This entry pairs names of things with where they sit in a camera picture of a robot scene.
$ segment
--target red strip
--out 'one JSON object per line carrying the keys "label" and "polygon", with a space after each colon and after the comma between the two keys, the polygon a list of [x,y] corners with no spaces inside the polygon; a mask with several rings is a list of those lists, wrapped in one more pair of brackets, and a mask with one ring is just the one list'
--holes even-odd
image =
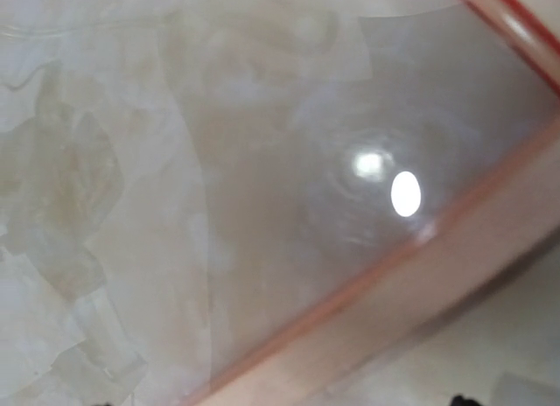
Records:
{"label": "red strip", "polygon": [[[476,12],[482,19],[490,25],[493,30],[498,32],[506,42],[515,50],[515,52],[531,67],[535,72],[537,72],[541,78],[549,85],[550,88],[560,96],[560,84],[553,80],[538,64],[536,64],[533,59],[525,53],[523,49],[515,45],[511,41],[509,34],[505,33],[501,27],[499,27],[490,17],[488,17],[484,11],[482,11],[476,4],[472,3],[470,0],[464,0],[465,3],[471,8],[472,11]],[[503,0],[511,10],[519,17],[519,19],[526,23],[524,26],[530,26],[531,33],[538,36],[545,44],[549,45],[558,55],[560,56],[560,42],[536,17],[527,10],[523,5],[517,0]]]}

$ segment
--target black object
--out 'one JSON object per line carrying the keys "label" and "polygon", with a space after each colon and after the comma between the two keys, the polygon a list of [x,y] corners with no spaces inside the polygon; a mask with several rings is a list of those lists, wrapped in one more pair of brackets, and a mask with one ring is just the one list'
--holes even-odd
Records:
{"label": "black object", "polygon": [[451,400],[451,404],[449,406],[482,406],[482,405],[473,399],[465,399],[462,395],[456,395],[455,397],[453,397],[453,400]]}

